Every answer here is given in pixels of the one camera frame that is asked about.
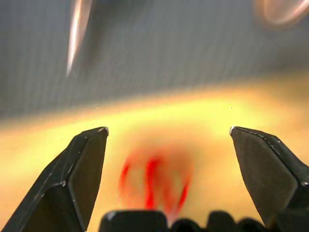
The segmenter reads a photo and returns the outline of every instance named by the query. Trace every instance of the black plastic part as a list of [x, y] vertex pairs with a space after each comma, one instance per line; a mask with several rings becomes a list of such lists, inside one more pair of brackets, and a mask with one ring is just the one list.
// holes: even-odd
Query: black plastic part
[[271, 228], [272, 232], [308, 232], [307, 210], [284, 210], [280, 212]]
[[309, 206], [309, 167], [274, 135], [233, 127], [242, 178], [264, 224], [284, 209]]
[[267, 232], [267, 229], [252, 218], [244, 218], [238, 222], [237, 232]]
[[104, 127], [76, 135], [42, 171], [2, 231], [84, 232], [98, 194], [107, 136]]
[[99, 232], [167, 232], [167, 219], [159, 211], [111, 211]]
[[170, 232], [201, 232], [201, 228], [190, 219], [183, 218], [174, 222]]
[[238, 232], [234, 219], [224, 211], [213, 211], [208, 217], [208, 232]]

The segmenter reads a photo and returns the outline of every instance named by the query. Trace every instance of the blurry object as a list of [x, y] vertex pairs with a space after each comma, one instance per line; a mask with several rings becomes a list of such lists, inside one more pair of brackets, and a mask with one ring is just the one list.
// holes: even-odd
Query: blurry object
[[186, 200], [192, 174], [190, 150], [180, 144], [147, 145], [127, 158], [115, 208], [162, 210], [173, 222]]
[[256, 0], [263, 21], [274, 27], [297, 23], [308, 13], [309, 0]]
[[70, 74], [76, 54], [84, 39], [92, 0], [73, 0], [73, 10], [70, 26], [67, 76]]

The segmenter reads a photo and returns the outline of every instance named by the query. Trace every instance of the yellow surface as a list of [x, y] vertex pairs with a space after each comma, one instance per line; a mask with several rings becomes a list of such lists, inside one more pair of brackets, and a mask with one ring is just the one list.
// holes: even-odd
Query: yellow surface
[[113, 209], [124, 158], [130, 148], [151, 135], [182, 140], [200, 149], [194, 154], [193, 182], [181, 216], [204, 225], [213, 209], [235, 219], [259, 219], [243, 184], [233, 143], [232, 125], [279, 136], [309, 163], [307, 72], [293, 80], [277, 74], [273, 81], [230, 85], [142, 100], [114, 102], [0, 124], [0, 228], [4, 226], [42, 169], [81, 131], [109, 127], [102, 182], [88, 231]]

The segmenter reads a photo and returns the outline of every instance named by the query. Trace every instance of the red object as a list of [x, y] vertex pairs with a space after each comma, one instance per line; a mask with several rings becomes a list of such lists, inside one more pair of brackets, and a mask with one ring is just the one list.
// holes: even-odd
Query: red object
[[[143, 201], [145, 209], [159, 209], [161, 206], [167, 216], [178, 215], [188, 195], [191, 167], [183, 153], [184, 149], [179, 152], [179, 146], [177, 148], [145, 147], [137, 149], [129, 156], [123, 166], [119, 182], [120, 197], [129, 198], [123, 201], [128, 201], [129, 205], [135, 198], [137, 201]], [[136, 169], [144, 175], [143, 193], [134, 187], [134, 180], [128, 176]]]

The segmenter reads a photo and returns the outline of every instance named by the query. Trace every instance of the gray wall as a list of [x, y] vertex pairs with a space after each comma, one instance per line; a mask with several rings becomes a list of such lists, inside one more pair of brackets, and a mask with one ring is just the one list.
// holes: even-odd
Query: gray wall
[[266, 31], [252, 0], [99, 0], [72, 75], [69, 0], [0, 1], [0, 118], [309, 66], [309, 21]]

